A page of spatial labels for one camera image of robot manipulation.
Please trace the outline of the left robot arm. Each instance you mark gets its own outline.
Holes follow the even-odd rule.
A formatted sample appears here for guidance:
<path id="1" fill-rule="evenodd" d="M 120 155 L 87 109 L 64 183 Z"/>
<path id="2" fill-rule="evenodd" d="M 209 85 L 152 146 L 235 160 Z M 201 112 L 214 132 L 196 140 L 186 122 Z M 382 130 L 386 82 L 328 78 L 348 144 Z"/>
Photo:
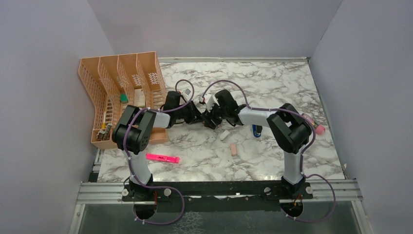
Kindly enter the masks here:
<path id="1" fill-rule="evenodd" d="M 192 101 L 191 90 L 169 91 L 160 109 L 138 108 L 128 105 L 112 133 L 112 141 L 127 159 L 131 181 L 137 184 L 134 193 L 141 200 L 151 198 L 153 187 L 149 184 L 152 173 L 148 168 L 145 148 L 153 129 L 168 129 L 174 125 L 202 121 L 201 113 Z"/>

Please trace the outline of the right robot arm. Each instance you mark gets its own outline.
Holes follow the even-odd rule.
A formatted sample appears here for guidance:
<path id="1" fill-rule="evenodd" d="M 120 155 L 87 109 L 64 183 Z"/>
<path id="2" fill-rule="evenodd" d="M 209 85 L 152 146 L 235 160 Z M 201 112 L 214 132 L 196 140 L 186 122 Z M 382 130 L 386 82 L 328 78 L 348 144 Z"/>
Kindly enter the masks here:
<path id="1" fill-rule="evenodd" d="M 284 173 L 281 192 L 286 198 L 300 193 L 299 183 L 305 181 L 302 172 L 302 151 L 312 134 L 311 126 L 289 103 L 275 110 L 239 105 L 228 90 L 221 90 L 206 102 L 202 113 L 204 125 L 215 129 L 227 121 L 230 125 L 268 127 L 278 146 L 284 151 Z"/>

